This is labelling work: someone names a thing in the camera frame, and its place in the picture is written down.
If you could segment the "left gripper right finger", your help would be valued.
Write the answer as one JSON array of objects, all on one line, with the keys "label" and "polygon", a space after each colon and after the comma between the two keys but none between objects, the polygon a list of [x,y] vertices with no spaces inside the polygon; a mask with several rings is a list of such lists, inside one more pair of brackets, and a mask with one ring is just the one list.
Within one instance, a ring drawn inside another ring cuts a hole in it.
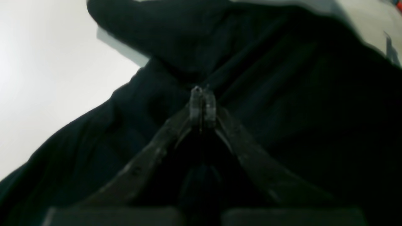
[{"label": "left gripper right finger", "polygon": [[328,192],[305,181],[271,157],[212,91],[203,91],[203,126],[214,130],[247,177],[275,204],[266,208],[234,208],[221,217],[223,226],[366,226],[362,211],[343,207]]}]

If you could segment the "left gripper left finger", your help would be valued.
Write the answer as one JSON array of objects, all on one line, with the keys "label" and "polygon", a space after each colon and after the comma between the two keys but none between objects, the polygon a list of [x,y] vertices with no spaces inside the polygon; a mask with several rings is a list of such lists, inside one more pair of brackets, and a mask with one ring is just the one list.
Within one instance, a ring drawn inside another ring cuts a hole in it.
[{"label": "left gripper left finger", "polygon": [[85,200],[66,208],[50,208],[44,226],[184,226],[173,207],[129,207],[151,181],[173,143],[203,121],[203,90],[194,87],[189,103],[168,119],[150,143],[106,185]]}]

